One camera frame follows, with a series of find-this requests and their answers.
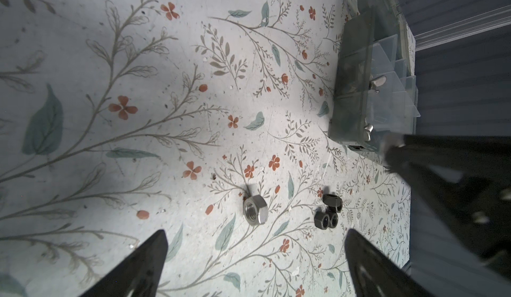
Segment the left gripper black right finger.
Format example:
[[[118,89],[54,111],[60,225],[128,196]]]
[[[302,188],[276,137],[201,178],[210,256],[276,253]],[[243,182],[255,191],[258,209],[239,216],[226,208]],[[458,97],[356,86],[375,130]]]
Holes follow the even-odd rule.
[[[357,296],[431,296],[355,229],[344,242]]]

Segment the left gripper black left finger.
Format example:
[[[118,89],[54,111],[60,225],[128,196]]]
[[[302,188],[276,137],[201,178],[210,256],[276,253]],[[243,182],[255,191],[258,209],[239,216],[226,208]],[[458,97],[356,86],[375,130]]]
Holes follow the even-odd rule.
[[[161,229],[84,292],[82,297],[156,296],[167,252],[166,233]]]

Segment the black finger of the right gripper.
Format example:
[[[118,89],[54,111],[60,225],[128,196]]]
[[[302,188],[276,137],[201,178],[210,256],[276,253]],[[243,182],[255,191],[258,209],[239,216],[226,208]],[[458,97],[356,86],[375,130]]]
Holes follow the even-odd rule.
[[[489,269],[510,268],[510,138],[386,134],[384,160]]]

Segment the green transparent compartment organizer box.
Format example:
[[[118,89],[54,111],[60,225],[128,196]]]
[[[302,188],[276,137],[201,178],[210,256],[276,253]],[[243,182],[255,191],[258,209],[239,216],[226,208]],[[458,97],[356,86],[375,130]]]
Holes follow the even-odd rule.
[[[328,136],[379,164],[388,133],[413,134],[420,113],[415,40],[398,0],[346,0]]]

